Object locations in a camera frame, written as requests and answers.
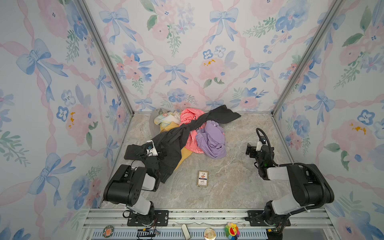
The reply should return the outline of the pink printed cloth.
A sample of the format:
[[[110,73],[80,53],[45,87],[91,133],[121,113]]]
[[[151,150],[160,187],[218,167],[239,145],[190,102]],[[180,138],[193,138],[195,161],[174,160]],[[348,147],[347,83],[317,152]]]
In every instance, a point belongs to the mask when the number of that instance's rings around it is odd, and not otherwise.
[[[181,123],[179,124],[179,126],[181,127],[182,125],[188,125],[193,121],[197,121],[200,118],[206,118],[207,116],[208,116],[208,114],[204,113],[201,110],[193,109],[193,108],[187,108],[187,109],[183,110],[181,113]],[[187,150],[189,150],[193,153],[197,153],[197,154],[203,154],[204,153],[204,151],[198,146],[198,142],[197,142],[196,137],[198,134],[198,130],[204,129],[205,126],[206,126],[206,123],[203,122],[202,125],[200,127],[198,127],[197,129],[194,129],[194,128],[191,129],[189,136],[188,136],[188,139],[187,139],[187,143],[185,145],[185,148]]]

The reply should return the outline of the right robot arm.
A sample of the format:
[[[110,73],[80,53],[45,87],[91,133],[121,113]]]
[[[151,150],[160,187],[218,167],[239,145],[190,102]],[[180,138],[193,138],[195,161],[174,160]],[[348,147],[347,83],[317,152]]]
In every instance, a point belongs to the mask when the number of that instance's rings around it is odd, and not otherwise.
[[[247,144],[246,155],[255,159],[259,176],[265,181],[286,181],[290,193],[266,203],[259,214],[248,212],[246,221],[264,223],[274,227],[274,232],[282,231],[293,215],[308,212],[332,203],[335,194],[315,164],[278,164],[274,160],[274,148],[266,133],[256,128],[259,141],[256,146]]]

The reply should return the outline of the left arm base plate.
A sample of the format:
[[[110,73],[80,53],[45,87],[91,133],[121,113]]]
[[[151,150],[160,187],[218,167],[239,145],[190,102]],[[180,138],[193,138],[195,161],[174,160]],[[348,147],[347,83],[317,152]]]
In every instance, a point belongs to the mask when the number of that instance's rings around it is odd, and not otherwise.
[[[125,211],[123,217],[127,219],[128,227],[166,227],[169,222],[168,210],[154,210],[147,215],[140,215],[132,211]]]

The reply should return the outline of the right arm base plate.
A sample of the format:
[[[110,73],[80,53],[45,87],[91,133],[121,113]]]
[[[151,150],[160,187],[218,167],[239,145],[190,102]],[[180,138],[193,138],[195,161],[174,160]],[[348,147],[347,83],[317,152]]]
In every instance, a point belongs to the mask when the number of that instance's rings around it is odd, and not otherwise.
[[[283,215],[276,215],[273,212],[267,212],[262,210],[248,210],[248,216],[245,220],[248,221],[251,227],[281,227],[283,224]]]

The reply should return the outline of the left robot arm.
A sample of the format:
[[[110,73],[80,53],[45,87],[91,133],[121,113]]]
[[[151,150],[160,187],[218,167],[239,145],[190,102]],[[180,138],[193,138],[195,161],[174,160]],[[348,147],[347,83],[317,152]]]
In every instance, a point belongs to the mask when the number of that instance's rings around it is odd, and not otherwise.
[[[161,182],[160,161],[167,156],[165,147],[147,141],[142,146],[128,146],[125,159],[141,161],[143,167],[120,165],[104,190],[104,200],[115,205],[124,205],[129,215],[128,226],[166,226],[168,210],[156,210],[154,203],[141,195],[142,191],[156,192]]]

